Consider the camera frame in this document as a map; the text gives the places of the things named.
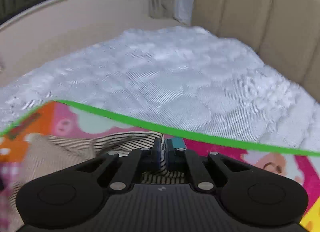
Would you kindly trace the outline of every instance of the striped cloth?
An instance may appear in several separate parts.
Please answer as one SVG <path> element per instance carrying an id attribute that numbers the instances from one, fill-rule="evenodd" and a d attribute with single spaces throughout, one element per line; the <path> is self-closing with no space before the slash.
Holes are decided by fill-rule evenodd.
<path id="1" fill-rule="evenodd" d="M 12 186 L 9 198 L 9 229 L 18 230 L 23 222 L 15 206 L 15 198 L 19 189 L 27 182 L 84 162 L 108 151 L 116 151 L 127 155 L 130 151 L 140 148 L 152 148 L 154 140 L 161 140 L 160 170 L 142 174 L 142 183 L 178 184 L 184 183 L 184 174 L 178 171 L 168 171 L 165 164 L 164 136 L 157 132 L 124 132 L 114 133 L 97 139 L 70 139 L 56 136 L 30 134 L 28 152 L 22 163 L 17 182 Z"/>

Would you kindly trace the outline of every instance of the play mat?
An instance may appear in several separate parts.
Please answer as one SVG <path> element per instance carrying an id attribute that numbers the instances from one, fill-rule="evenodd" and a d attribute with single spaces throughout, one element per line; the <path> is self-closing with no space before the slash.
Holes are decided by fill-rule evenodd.
<path id="1" fill-rule="evenodd" d="M 29 112 L 1 136 L 0 175 L 5 188 L 0 192 L 0 231 L 15 231 L 23 225 L 15 209 L 14 197 L 23 183 L 28 182 L 28 179 L 23 181 L 21 178 L 27 176 L 22 166 L 36 144 L 45 141 L 46 146 L 59 145 L 75 155 L 74 162 L 69 163 L 73 165 L 95 157 L 106 142 L 112 145 L 112 150 L 124 156 L 132 149 L 151 147 L 154 138 L 170 138 L 175 148 L 192 149 L 202 156 L 216 151 L 295 180 L 305 188 L 309 197 L 301 225 L 308 231 L 320 231 L 320 153 L 183 131 L 71 101 L 48 102 Z M 50 165 L 47 162 L 51 156 L 43 157 L 47 159 L 42 166 Z M 50 170 L 39 167 L 36 176 L 34 174 L 29 179 L 66 167 L 63 164 Z M 183 177 L 165 173 L 162 177 L 146 177 L 145 182 L 177 183 L 183 182 Z"/>

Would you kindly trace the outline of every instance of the green border line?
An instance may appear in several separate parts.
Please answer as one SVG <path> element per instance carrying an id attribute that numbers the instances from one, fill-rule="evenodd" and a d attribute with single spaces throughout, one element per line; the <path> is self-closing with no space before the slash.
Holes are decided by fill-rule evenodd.
<path id="1" fill-rule="evenodd" d="M 181 129 L 176 129 L 172 127 L 167 127 L 163 125 L 142 121 L 133 117 L 113 113 L 104 109 L 96 108 L 89 105 L 84 105 L 84 104 L 73 102 L 73 101 L 57 100 L 57 102 L 78 108 L 83 111 L 87 111 L 92 114 L 104 116 L 124 124 L 138 126 L 140 128 L 148 129 L 150 131 L 155 131 L 155 132 L 164 133 L 164 134 L 168 134 L 168 135 L 172 135 L 180 138 L 195 140 L 198 142 L 228 146 L 233 148 L 241 148 L 245 150 L 256 150 L 256 151 L 263 151 L 263 152 L 273 152 L 273 153 L 293 154 L 293 155 L 320 156 L 320 152 L 318 153 L 318 152 L 311 152 L 311 151 L 300 150 L 300 149 L 263 145 L 263 144 L 252 143 L 252 142 L 243 142 L 243 141 L 237 141 L 237 140 L 228 139 L 228 138 L 189 132 Z"/>
<path id="2" fill-rule="evenodd" d="M 22 116 L 20 119 L 16 120 L 14 123 L 10 124 L 7 128 L 5 128 L 2 132 L 0 132 L 0 137 L 5 135 L 6 133 L 8 133 L 12 128 L 16 127 L 17 125 L 19 125 L 23 120 L 25 120 L 26 118 L 28 118 L 31 114 L 33 114 L 34 112 L 36 112 L 40 107 L 42 107 L 43 105 L 45 105 L 46 103 L 40 105 L 40 106 L 36 106 L 35 108 L 31 109 L 28 113 L 26 113 L 24 116 Z"/>

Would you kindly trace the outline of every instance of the bed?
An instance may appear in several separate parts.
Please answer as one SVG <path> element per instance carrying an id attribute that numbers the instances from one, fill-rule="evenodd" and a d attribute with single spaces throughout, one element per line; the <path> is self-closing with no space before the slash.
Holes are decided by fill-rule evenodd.
<path id="1" fill-rule="evenodd" d="M 66 99 L 188 131 L 320 151 L 319 16 L 320 0 L 195 0 L 194 28 L 130 30 L 4 87 L 0 128 Z"/>

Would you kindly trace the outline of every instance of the black and white striped fabric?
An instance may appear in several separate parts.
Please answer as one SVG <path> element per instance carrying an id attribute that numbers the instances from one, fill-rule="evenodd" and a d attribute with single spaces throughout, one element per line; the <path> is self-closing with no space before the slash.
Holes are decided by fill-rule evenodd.
<path id="1" fill-rule="evenodd" d="M 142 183 L 155 184 L 180 184 L 184 183 L 184 174 L 179 171 L 168 171 L 165 164 L 165 143 L 164 136 L 158 132 L 123 132 L 99 137 L 97 139 L 70 139 L 55 136 L 48 136 L 48 140 L 54 145 L 77 153 L 87 158 L 88 149 L 93 148 L 96 155 L 106 153 L 110 150 L 120 155 L 127 155 L 130 151 L 140 148 L 152 148 L 154 140 L 161 140 L 161 162 L 160 170 L 156 173 L 143 173 Z"/>

